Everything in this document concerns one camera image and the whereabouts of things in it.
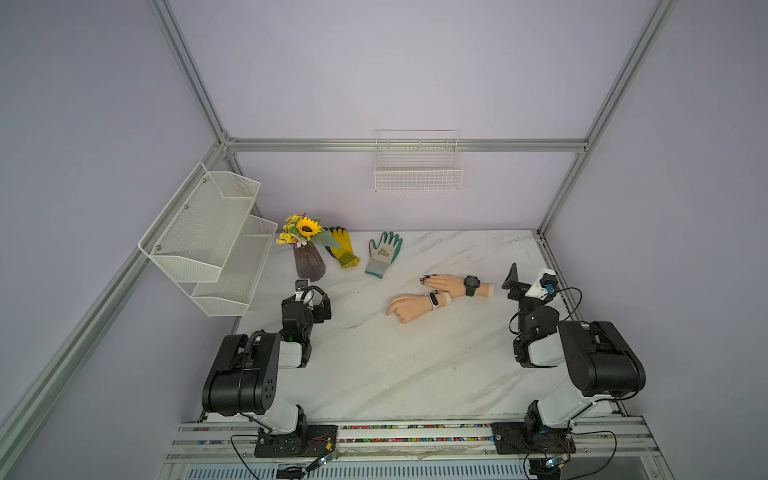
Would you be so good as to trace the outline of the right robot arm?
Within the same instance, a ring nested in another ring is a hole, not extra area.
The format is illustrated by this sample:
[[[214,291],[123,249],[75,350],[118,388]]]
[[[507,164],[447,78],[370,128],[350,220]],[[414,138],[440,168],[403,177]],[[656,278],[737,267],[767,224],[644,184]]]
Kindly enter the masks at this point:
[[[533,401],[520,424],[525,438],[566,435],[574,419],[600,402],[623,401],[646,384],[645,369],[613,323],[562,319],[549,303],[562,293],[551,269],[531,284],[510,267],[502,288],[518,303],[513,353],[523,368],[567,368],[568,377],[546,398]]]

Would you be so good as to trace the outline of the mannequin hand with white band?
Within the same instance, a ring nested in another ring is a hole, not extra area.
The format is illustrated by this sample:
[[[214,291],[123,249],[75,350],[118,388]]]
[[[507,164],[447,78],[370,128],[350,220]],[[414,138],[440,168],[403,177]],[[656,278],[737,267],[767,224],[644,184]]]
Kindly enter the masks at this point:
[[[390,302],[386,314],[396,316],[401,324],[411,323],[433,312],[427,294],[397,297]],[[446,292],[440,292],[439,303],[440,306],[436,310],[449,306],[452,303],[452,298]]]

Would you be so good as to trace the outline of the mannequin hand with black watch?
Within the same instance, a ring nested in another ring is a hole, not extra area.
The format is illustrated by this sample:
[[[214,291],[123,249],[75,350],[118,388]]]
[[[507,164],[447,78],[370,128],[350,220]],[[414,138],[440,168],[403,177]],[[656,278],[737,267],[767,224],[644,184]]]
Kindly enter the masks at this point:
[[[467,297],[465,295],[465,288],[463,285],[464,278],[465,277],[459,277],[456,275],[431,274],[423,276],[420,279],[420,282],[427,287],[441,292],[446,292],[452,299],[456,299]],[[492,297],[494,294],[494,286],[489,283],[484,283],[481,280],[480,282],[482,285],[479,287],[473,297]]]

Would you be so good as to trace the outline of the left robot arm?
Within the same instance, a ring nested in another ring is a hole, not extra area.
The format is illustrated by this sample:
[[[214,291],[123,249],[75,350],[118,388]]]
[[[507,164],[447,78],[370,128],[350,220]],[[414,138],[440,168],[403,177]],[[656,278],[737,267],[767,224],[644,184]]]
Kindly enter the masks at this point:
[[[224,337],[202,388],[204,412],[244,417],[269,434],[306,429],[303,408],[278,398],[278,375],[308,365],[313,327],[332,317],[331,301],[323,289],[300,279],[294,294],[281,302],[281,315],[277,333]]]

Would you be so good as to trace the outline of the white fitness band watch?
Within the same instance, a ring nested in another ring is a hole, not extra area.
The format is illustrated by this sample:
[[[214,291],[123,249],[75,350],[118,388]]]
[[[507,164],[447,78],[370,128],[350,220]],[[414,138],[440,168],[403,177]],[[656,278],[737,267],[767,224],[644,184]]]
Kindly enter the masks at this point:
[[[427,297],[429,298],[431,303],[431,310],[434,311],[438,309],[440,306],[440,303],[439,303],[440,292],[436,292],[436,291],[430,292],[427,294]]]

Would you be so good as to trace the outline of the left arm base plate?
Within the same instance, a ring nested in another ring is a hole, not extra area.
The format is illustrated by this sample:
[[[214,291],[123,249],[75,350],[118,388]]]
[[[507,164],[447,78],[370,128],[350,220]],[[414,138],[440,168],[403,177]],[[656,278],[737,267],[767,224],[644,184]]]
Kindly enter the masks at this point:
[[[260,433],[254,447],[256,458],[316,458],[337,443],[338,426],[299,425],[289,434]]]

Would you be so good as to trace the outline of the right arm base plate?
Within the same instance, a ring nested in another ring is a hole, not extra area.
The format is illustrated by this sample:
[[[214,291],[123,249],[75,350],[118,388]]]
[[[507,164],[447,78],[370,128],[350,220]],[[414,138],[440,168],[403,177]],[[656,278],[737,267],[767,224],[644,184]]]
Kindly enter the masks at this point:
[[[572,454],[575,444],[567,429],[528,427],[523,422],[495,422],[492,437],[499,455]]]

